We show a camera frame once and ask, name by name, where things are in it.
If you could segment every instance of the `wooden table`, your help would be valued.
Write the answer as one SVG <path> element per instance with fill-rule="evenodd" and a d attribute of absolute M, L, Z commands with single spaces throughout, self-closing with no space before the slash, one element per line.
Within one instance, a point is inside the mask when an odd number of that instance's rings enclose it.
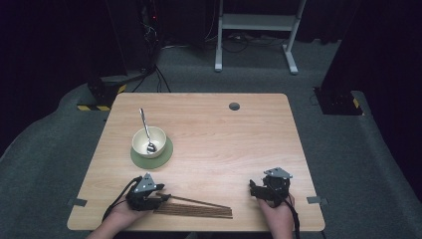
<path fill-rule="evenodd" d="M 237 111 L 229 109 L 239 104 Z M 148 124 L 161 127 L 174 145 L 168 162 L 145 170 L 130 159 L 132 136 Z M 233 219 L 150 214 L 128 230 L 268 231 L 249 180 L 262 185 L 264 171 L 281 167 L 293 175 L 301 231 L 321 231 L 324 221 L 301 141 L 282 94 L 130 94 L 117 96 L 93 156 L 68 227 L 94 230 L 106 208 L 135 177 L 151 173 L 163 193 L 230 206 Z"/>

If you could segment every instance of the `person's right hand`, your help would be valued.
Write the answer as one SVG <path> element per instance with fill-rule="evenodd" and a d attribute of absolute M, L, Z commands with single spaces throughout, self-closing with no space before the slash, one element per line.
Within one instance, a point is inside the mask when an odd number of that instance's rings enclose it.
<path fill-rule="evenodd" d="M 293 214 L 286 202 L 283 202 L 278 207 L 271 207 L 267 201 L 259 199 L 258 204 L 264 213 L 267 224 L 270 228 L 274 239 L 291 239 L 293 238 L 294 220 Z M 295 206 L 295 198 L 290 195 L 287 198 L 292 206 Z"/>

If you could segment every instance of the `green coaster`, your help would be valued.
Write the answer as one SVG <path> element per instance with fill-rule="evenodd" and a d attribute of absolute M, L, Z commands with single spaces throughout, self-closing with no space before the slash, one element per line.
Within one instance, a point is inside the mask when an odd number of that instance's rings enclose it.
<path fill-rule="evenodd" d="M 130 157 L 132 162 L 143 169 L 154 169 L 157 168 L 170 159 L 171 154 L 173 153 L 173 142 L 170 138 L 167 138 L 167 142 L 165 143 L 164 152 L 161 153 L 160 156 L 155 158 L 146 158 L 139 155 L 132 147 L 130 148 Z"/>

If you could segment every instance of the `white metal frame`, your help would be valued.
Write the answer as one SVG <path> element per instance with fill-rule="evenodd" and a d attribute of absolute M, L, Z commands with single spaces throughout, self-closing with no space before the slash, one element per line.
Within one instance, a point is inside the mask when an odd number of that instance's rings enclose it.
<path fill-rule="evenodd" d="M 218 18 L 217 48 L 215 54 L 215 71 L 223 71 L 222 37 L 223 29 L 244 29 L 244 30 L 269 30 L 291 32 L 287 45 L 283 45 L 283 52 L 289 64 L 290 72 L 296 75 L 298 67 L 292 55 L 292 46 L 301 23 L 302 14 L 307 0 L 300 0 L 298 12 L 294 16 L 281 15 L 251 15 L 251 14 L 224 14 L 223 2 L 220 0 Z"/>

